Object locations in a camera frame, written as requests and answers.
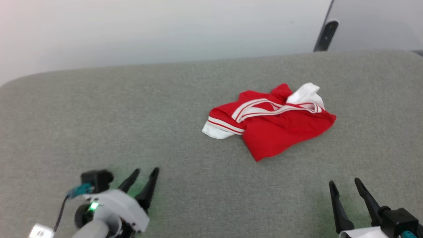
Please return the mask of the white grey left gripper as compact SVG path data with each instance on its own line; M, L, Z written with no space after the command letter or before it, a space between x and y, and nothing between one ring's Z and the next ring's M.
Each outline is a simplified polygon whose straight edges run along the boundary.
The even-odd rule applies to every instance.
M147 212L160 169L153 169L142 191L133 198L127 193L136 182L139 172L140 169L135 169L118 189L83 196L97 206L92 210L93 219L74 234L76 238L116 238L123 234L124 225L128 227L129 237L146 231L150 222Z

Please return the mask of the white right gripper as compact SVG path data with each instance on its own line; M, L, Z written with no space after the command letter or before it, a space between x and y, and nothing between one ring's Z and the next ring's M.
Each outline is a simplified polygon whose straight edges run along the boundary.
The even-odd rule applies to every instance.
M388 227L389 221L384 215L391 211L388 206L380 206L376 199L367 190L360 178L354 179L359 195L363 198L371 218L371 226L354 229L354 224L347 217L346 211L340 201L339 191L334 181L329 182L329 191L332 202L335 230L339 238L388 238L380 229L380 226Z

